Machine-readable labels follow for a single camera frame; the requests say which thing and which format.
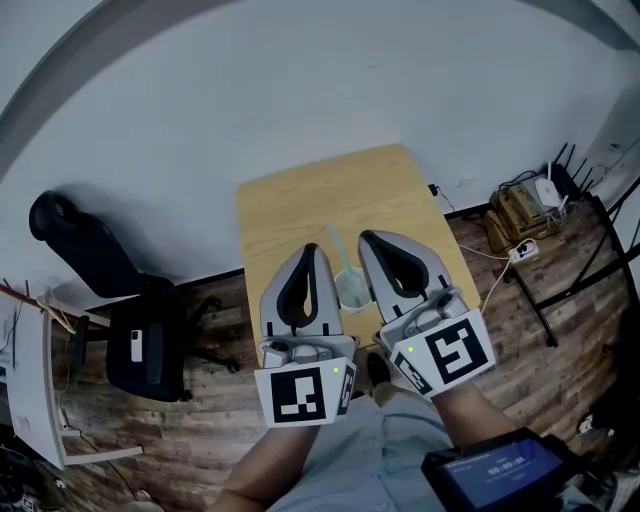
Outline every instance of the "power strip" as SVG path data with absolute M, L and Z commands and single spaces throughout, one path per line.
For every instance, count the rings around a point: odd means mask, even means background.
M 540 250 L 535 240 L 527 240 L 516 249 L 509 250 L 509 258 L 512 265 L 518 265 L 523 261 L 534 260 L 540 256 Z

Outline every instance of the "black office chair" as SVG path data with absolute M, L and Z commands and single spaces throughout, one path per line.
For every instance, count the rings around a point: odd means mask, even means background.
M 107 226 L 53 192 L 33 203 L 29 227 L 100 297 L 137 295 L 113 306 L 109 329 L 90 330 L 89 318 L 80 319 L 75 336 L 79 362 L 84 363 L 87 342 L 106 339 L 109 382 L 163 402 L 191 398 L 182 378 L 187 354 L 221 364 L 230 373 L 238 371 L 235 360 L 194 346 L 202 334 L 200 318 L 210 306 L 219 308 L 220 301 L 208 298 L 187 318 L 171 281 L 138 272 Z

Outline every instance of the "plastic straw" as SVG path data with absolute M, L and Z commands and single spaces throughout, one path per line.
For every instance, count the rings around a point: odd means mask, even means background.
M 344 250 L 344 245 L 342 245 L 342 240 L 340 239 L 340 235 L 333 228 L 333 226 L 328 225 L 327 229 L 329 229 L 329 233 L 333 237 L 333 241 L 338 246 L 338 250 L 340 251 L 340 257 L 342 258 L 342 264 L 344 265 L 345 273 L 347 274 L 347 284 L 351 289 L 351 293 L 353 294 L 353 298 L 356 302 L 356 306 L 361 308 L 362 303 L 360 302 L 360 297 L 358 297 L 358 289 L 356 288 L 356 281 L 353 278 L 353 270 L 351 269 L 351 265 L 349 265 L 349 258 L 347 258 L 347 251 Z

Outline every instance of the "plastic cup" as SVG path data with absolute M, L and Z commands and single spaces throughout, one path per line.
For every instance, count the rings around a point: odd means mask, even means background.
M 356 288 L 356 296 L 360 305 L 358 305 L 358 301 L 356 301 L 356 297 L 354 297 L 353 287 L 349 283 L 346 270 L 338 273 L 334 281 L 336 283 L 336 291 L 338 292 L 338 300 L 340 301 L 342 311 L 352 315 L 357 315 L 371 306 L 373 301 L 369 294 L 369 287 L 367 286 L 367 280 L 364 277 L 364 271 L 360 267 L 352 267 L 351 270 L 353 275 L 353 284 Z

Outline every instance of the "wooden tabletop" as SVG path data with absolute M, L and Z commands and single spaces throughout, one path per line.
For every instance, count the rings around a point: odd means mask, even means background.
M 289 256 L 315 242 L 329 258 L 334 275 L 343 270 L 328 225 L 342 238 L 353 266 L 360 266 L 358 236 L 365 229 L 400 233 L 427 245 L 462 289 L 467 306 L 480 304 L 456 240 L 402 145 L 351 153 L 244 183 L 236 199 L 256 345 L 262 338 L 260 298 Z M 342 322 L 345 334 L 358 336 L 363 347 L 373 343 L 371 336 L 382 319 L 373 305 L 358 315 L 342 312 Z

